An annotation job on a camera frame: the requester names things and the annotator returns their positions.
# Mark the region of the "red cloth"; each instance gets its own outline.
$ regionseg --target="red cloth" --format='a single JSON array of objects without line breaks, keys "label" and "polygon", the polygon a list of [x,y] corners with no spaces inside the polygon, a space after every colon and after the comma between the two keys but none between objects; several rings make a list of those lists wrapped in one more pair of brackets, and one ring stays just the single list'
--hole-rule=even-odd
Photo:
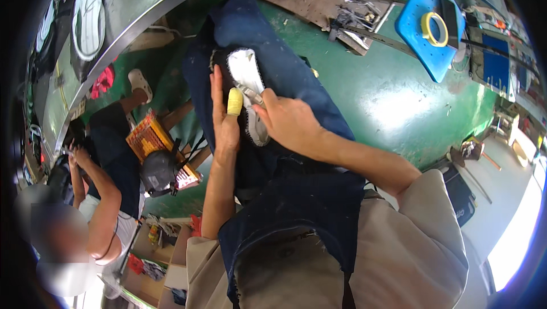
[{"label": "red cloth", "polygon": [[127,259],[127,265],[136,274],[140,275],[141,273],[143,273],[144,263],[142,262],[140,258],[136,257],[133,253],[129,254],[129,258]]},{"label": "red cloth", "polygon": [[91,88],[91,99],[98,98],[101,92],[106,93],[106,90],[112,87],[114,77],[114,66],[110,64],[93,83],[93,87]]},{"label": "red cloth", "polygon": [[197,217],[194,214],[190,215],[192,221],[190,221],[190,227],[192,227],[191,237],[201,237],[201,217]]}]

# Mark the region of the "green floor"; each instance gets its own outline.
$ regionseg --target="green floor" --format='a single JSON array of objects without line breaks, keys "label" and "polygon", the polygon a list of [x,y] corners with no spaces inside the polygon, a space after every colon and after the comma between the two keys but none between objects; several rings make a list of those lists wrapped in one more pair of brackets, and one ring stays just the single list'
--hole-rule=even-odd
[{"label": "green floor", "polygon": [[[217,1],[188,0],[181,4],[173,12],[183,18],[176,25],[181,33],[195,34],[210,6]],[[492,121],[497,95],[471,81],[467,72],[449,70],[443,82],[436,84],[417,59],[393,48],[375,42],[366,56],[356,56],[339,42],[328,42],[327,33],[317,26],[305,24],[263,1],[259,1],[259,6],[278,35],[296,54],[306,56],[318,71],[321,83],[361,143],[393,151],[418,168],[425,168],[450,146],[459,145],[469,134],[482,132]],[[400,40],[393,28],[399,12],[396,7],[380,34]],[[162,112],[188,100],[190,94],[180,69],[187,43],[188,40],[181,40],[164,48],[120,55],[114,62],[117,77],[113,87],[87,102],[84,121],[97,109],[129,94],[127,73],[133,68],[143,71],[154,90],[154,100],[133,113],[137,120],[148,107]],[[183,141],[199,139],[201,128],[195,114],[190,113],[171,134]],[[199,215],[210,162],[208,159],[199,168],[205,182],[176,197],[148,198],[145,214]]]}]

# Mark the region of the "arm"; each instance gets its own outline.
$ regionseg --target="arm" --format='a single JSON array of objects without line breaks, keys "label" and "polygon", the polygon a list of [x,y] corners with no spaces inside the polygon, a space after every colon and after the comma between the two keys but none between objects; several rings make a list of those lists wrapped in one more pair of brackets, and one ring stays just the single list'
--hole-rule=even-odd
[{"label": "arm", "polygon": [[80,207],[80,203],[85,199],[84,180],[80,176],[80,170],[78,169],[78,166],[73,166],[70,163],[70,158],[72,157],[69,157],[70,177],[72,180],[72,190],[74,191],[74,203],[72,204],[72,206],[78,209]]},{"label": "arm", "polygon": [[318,148],[308,156],[317,161],[345,167],[365,176],[400,203],[403,193],[422,173],[399,155],[348,141],[324,131]]},{"label": "arm", "polygon": [[106,264],[119,256],[121,252],[120,239],[114,235],[118,223],[121,193],[110,176],[91,160],[87,151],[74,148],[74,158],[91,178],[101,196],[101,202],[95,209],[91,221],[87,224],[89,239],[86,251],[95,259],[104,256],[100,263]]},{"label": "arm", "polygon": [[235,213],[234,178],[240,136],[237,116],[227,115],[222,101],[222,75],[219,66],[215,66],[215,73],[211,74],[211,98],[215,154],[203,203],[201,235],[216,239],[218,230]]},{"label": "arm", "polygon": [[268,134],[284,147],[314,160],[345,167],[365,176],[400,201],[404,191],[421,173],[404,158],[327,131],[308,104],[299,99],[262,93],[266,109],[253,105]]}]

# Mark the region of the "masking tape roll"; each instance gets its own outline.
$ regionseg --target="masking tape roll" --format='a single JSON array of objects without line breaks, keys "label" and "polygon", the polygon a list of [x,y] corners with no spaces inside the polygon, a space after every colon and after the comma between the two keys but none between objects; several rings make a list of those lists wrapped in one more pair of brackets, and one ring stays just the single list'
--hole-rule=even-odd
[{"label": "masking tape roll", "polygon": [[234,87],[230,89],[228,94],[228,108],[226,113],[228,115],[238,116],[241,113],[241,107],[243,106],[243,94],[241,91]]},{"label": "masking tape roll", "polygon": [[[433,36],[433,33],[431,32],[431,19],[437,23],[437,26],[439,27],[440,31],[440,37],[439,40],[435,39]],[[448,28],[446,28],[446,24],[444,20],[442,20],[441,16],[439,16],[435,12],[428,12],[425,15],[422,16],[421,20],[422,24],[422,37],[427,39],[431,45],[434,47],[444,47],[448,43]]]}]

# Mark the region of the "black phone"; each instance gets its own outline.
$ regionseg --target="black phone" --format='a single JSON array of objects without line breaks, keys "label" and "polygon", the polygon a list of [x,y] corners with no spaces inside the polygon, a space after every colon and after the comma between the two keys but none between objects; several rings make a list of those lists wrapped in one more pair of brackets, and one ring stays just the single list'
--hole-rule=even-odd
[{"label": "black phone", "polygon": [[457,12],[459,9],[451,0],[441,0],[442,19],[446,24],[448,30],[448,43],[454,50],[458,50],[460,41],[458,40],[458,21]]}]

